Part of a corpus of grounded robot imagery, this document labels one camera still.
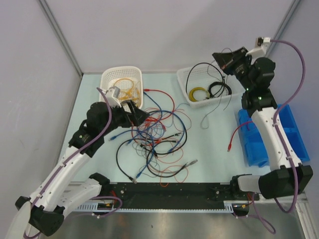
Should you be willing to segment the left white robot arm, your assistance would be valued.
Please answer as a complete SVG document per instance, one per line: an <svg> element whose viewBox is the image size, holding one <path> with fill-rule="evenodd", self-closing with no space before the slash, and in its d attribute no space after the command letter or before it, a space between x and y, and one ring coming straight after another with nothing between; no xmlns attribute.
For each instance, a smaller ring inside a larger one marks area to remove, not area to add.
<svg viewBox="0 0 319 239"><path fill-rule="evenodd" d="M104 137L113 130L140 126L149 114L139 109L131 100L126 101L129 112L118 101L93 103L79 129L73 134L68 147L48 177L28 197L20 196L15 206L24 216L14 223L6 235L8 239L37 238L40 234L53 235L65 218L84 202L98 197L105 199L110 193L110 180L94 173L76 190L64 191L77 172L104 144ZM32 236L27 229L34 230Z"/></svg>

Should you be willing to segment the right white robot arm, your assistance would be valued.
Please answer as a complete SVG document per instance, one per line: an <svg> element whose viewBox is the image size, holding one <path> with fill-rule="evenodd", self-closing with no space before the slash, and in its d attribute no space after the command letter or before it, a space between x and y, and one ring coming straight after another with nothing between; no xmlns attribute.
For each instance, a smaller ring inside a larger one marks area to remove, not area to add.
<svg viewBox="0 0 319 239"><path fill-rule="evenodd" d="M244 47L212 56L226 75L235 76L244 87L242 108L261 135L270 166L270 172L262 176L236 176L237 183L231 185L230 195L236 200L243 199L248 192L261 194L266 199L297 198L312 178L313 170L302 164L282 127L280 108L269 89L275 76L275 62L266 57L253 61Z"/></svg>

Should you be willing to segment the right white perforated basket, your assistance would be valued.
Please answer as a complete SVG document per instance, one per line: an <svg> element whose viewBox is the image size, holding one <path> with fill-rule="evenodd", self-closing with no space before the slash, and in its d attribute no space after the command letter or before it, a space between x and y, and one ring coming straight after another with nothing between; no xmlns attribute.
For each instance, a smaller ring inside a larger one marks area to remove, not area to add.
<svg viewBox="0 0 319 239"><path fill-rule="evenodd" d="M234 76L227 76L217 66L199 64L177 71L177 81L191 108L228 103L245 92Z"/></svg>

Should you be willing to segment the white perforated basket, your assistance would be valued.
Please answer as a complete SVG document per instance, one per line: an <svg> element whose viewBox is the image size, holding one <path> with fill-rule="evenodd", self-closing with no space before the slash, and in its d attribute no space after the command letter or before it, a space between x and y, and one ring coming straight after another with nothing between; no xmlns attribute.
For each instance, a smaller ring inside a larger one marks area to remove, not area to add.
<svg viewBox="0 0 319 239"><path fill-rule="evenodd" d="M142 72L135 66L120 66L109 68L103 72L100 89L105 93L110 87L116 86L120 89L118 99L121 103L132 100L141 109L143 106L143 77Z"/></svg>
<svg viewBox="0 0 319 239"><path fill-rule="evenodd" d="M177 81L191 108L228 103L245 92L234 76L227 76L217 66L199 64L177 71Z"/></svg>

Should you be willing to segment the left white perforated basket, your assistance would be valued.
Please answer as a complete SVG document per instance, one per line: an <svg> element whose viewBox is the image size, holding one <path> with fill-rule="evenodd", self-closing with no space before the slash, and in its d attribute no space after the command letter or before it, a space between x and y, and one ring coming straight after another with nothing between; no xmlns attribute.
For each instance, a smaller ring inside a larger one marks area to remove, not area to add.
<svg viewBox="0 0 319 239"><path fill-rule="evenodd" d="M103 72L100 89L105 93L110 87L116 86L120 89L118 99L121 103L132 100L141 109L143 106L143 77L142 72L135 66L120 66L109 68Z"/></svg>

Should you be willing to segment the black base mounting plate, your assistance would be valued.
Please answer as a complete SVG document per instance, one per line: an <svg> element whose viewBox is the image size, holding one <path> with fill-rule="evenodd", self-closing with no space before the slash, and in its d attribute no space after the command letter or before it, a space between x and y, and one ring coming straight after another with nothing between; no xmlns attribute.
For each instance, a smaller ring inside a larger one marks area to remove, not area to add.
<svg viewBox="0 0 319 239"><path fill-rule="evenodd" d="M102 187L99 196L117 196L127 210L225 209L226 201L251 199L253 193L221 183L117 183Z"/></svg>

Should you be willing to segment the blue plastic divided bin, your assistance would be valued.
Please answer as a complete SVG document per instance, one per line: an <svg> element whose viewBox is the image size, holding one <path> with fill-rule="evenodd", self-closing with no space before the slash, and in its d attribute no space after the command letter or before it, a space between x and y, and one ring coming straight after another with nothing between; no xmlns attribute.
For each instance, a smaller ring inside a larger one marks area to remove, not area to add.
<svg viewBox="0 0 319 239"><path fill-rule="evenodd" d="M279 117L295 154L301 160L301 162L309 162L310 157L289 105L286 105L280 111ZM257 130L257 127L251 122L252 120L248 116L247 111L240 110L238 112L238 118L239 125L241 126L239 129L239 134L243 142L246 160L249 166L268 166L269 159L266 148L262 141L261 135Z"/></svg>

